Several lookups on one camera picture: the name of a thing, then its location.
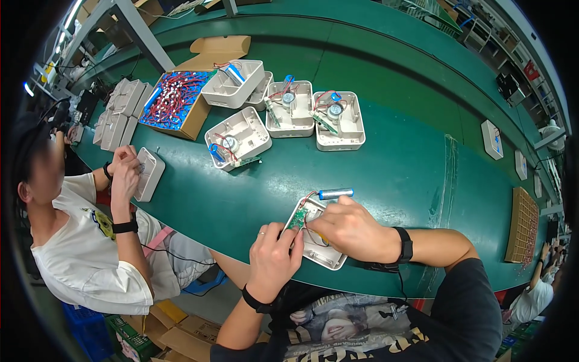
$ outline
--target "lithium battery cell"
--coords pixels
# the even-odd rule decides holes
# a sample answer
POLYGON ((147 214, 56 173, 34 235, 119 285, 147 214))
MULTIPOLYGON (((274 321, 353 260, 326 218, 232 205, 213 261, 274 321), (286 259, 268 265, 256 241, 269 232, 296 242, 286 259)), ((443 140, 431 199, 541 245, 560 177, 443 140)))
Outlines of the lithium battery cell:
POLYGON ((345 188, 345 189, 330 189, 330 190, 319 190, 318 197, 320 200, 332 200, 337 199, 342 195, 346 195, 350 198, 354 197, 354 189, 353 188, 345 188))
POLYGON ((241 73, 239 73, 239 70, 237 70, 233 64, 229 64, 227 67, 225 67, 225 69, 221 68, 221 70, 223 70, 225 74, 231 78, 233 84, 236 86, 239 87, 245 82, 245 79, 241 76, 241 73))

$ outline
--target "fan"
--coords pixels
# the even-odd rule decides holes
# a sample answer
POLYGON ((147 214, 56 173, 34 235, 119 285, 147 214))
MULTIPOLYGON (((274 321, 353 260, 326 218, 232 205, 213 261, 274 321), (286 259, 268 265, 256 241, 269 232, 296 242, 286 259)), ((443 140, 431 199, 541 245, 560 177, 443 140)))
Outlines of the fan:
MULTIPOLYGON (((554 119, 549 121, 549 125, 547 127, 543 127, 539 130, 543 134, 543 139, 549 137, 551 134, 555 133, 559 130, 560 127, 557 126, 557 123, 554 119)), ((565 148, 565 137, 563 136, 547 145, 548 148, 552 149, 553 151, 562 151, 565 148)))

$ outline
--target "green workbench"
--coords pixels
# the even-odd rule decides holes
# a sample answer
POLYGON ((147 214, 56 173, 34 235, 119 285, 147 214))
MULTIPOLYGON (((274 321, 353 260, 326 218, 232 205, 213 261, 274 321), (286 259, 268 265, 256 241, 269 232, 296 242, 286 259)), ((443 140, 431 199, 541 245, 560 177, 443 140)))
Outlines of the green workbench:
MULTIPOLYGON (((167 164, 153 199, 139 207, 208 247, 248 262, 249 247, 262 224, 286 222, 298 199, 311 190, 353 187, 356 201, 383 225, 463 232, 476 246, 494 290, 530 279, 532 267, 522 269, 503 258, 512 188, 523 186, 534 197, 532 177, 520 181, 516 176, 514 147, 509 141, 504 144, 504 159, 494 161, 485 154, 479 111, 434 85, 433 79, 446 74, 446 81, 452 83, 449 87, 461 87, 454 92, 468 95, 473 104, 486 104, 486 112, 504 115, 477 87, 462 84, 464 79, 431 57, 413 57, 420 52, 407 45, 391 41, 386 49, 372 47, 386 38, 345 24, 281 16, 207 20, 180 28, 171 25, 180 20, 161 21, 165 19, 152 29, 171 27, 171 31, 159 31, 157 38, 162 45, 171 45, 168 55, 175 64, 192 56, 188 46, 197 37, 249 34, 252 44, 246 58, 263 60, 276 80, 293 74, 296 79, 312 81, 314 91, 356 92, 367 140, 358 151, 320 152, 314 137, 274 139, 273 146, 261 155, 263 163, 226 173, 213 167, 202 137, 187 141, 139 125, 132 144, 153 152, 158 148, 167 164), (292 29, 294 37, 282 37, 272 30, 278 27, 292 29), (362 48, 372 54, 361 57, 362 48), (410 62, 415 72, 405 72, 393 57, 398 57, 397 62, 410 62), (358 76, 336 77, 344 70, 355 70, 358 76)), ((100 76, 117 81, 130 72, 136 55, 135 49, 121 50, 102 62, 99 67, 106 72, 100 76)), ((134 76, 154 83, 159 75, 141 59, 134 76)), ((93 123, 102 111, 99 105, 93 123)), ((214 107, 200 134, 234 112, 214 107)), ((112 154, 94 146, 92 136, 87 129, 76 151, 95 169, 112 154)), ((536 201, 545 206, 544 198, 536 201)), ((541 218, 538 240, 544 240, 545 225, 546 218, 541 218)), ((420 265, 401 269, 405 292, 411 298, 434 297, 444 277, 442 269, 420 265)), ((353 259, 337 272, 304 259, 295 278, 351 292, 401 296, 398 276, 363 270, 353 259)))

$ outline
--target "hand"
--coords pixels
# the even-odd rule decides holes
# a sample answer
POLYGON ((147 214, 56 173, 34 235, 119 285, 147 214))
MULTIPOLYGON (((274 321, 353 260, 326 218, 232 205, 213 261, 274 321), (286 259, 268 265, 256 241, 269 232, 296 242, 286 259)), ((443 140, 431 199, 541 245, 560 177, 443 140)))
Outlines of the hand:
POLYGON ((347 196, 329 204, 307 227, 324 235, 334 249, 360 261, 393 263, 402 250, 395 229, 378 224, 362 205, 347 196))
POLYGON ((111 164, 107 167, 109 175, 113 176, 116 171, 116 167, 119 162, 127 156, 137 157, 137 151, 135 151, 135 146, 121 146, 115 150, 115 154, 112 157, 111 164))
POLYGON ((116 224, 129 222, 131 198, 139 183, 139 160, 133 155, 126 155, 116 166, 116 174, 111 185, 111 213, 116 224))
POLYGON ((245 288, 263 304, 276 299, 302 264, 303 231, 287 229, 277 240, 283 229, 284 224, 280 222, 262 226, 250 249, 250 278, 245 288), (290 255, 292 242, 294 248, 290 255))
POLYGON ((541 259, 545 260, 548 253, 549 253, 549 243, 545 243, 545 245, 543 245, 543 249, 541 250, 541 259))

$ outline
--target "fluorescent light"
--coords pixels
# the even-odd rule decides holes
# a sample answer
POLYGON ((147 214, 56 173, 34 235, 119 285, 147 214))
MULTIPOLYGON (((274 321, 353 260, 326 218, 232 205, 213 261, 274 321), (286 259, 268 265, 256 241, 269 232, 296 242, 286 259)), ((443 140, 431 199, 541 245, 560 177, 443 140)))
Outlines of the fluorescent light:
POLYGON ((32 91, 32 89, 30 89, 30 87, 28 87, 28 83, 24 83, 24 89, 26 90, 26 92, 28 92, 28 94, 30 94, 31 97, 34 97, 34 92, 32 91))
POLYGON ((67 22, 64 23, 65 29, 68 29, 68 26, 71 24, 71 21, 74 18, 74 15, 76 15, 76 11, 78 10, 81 2, 82 2, 82 0, 76 0, 76 3, 72 7, 71 13, 68 15, 67 22))

